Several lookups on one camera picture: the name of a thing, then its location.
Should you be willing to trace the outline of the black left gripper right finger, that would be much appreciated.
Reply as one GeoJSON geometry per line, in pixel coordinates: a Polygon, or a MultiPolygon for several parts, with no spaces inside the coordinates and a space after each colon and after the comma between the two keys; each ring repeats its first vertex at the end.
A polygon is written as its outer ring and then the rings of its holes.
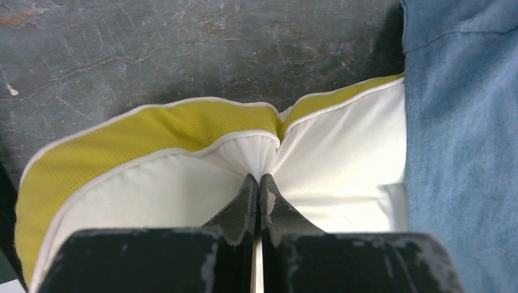
{"type": "Polygon", "coordinates": [[[421,233],[326,233],[261,178],[265,292],[462,292],[446,249],[421,233]]]}

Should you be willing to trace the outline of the white pillow with yellow side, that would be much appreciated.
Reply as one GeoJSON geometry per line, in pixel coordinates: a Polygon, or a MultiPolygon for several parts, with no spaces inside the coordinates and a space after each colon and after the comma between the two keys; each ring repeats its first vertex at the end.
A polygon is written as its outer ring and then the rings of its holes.
{"type": "Polygon", "coordinates": [[[195,227],[244,178],[271,175],[328,233],[408,229],[404,75],[303,96],[284,112],[216,97],[151,104],[41,149],[24,169],[15,246],[29,291],[89,228],[195,227]]]}

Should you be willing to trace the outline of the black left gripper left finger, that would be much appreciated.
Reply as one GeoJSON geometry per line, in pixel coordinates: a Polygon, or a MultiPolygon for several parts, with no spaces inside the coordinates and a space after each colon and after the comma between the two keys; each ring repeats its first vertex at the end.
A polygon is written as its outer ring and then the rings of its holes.
{"type": "Polygon", "coordinates": [[[61,246],[40,292],[253,292],[258,184],[199,228],[89,229],[61,246]]]}

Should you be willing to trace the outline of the blue fabric pillowcase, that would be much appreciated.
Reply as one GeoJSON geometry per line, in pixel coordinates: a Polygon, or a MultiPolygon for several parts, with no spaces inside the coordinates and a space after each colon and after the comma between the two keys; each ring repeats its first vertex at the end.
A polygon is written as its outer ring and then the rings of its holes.
{"type": "Polygon", "coordinates": [[[517,2],[403,1],[410,228],[517,291],[517,2]]]}

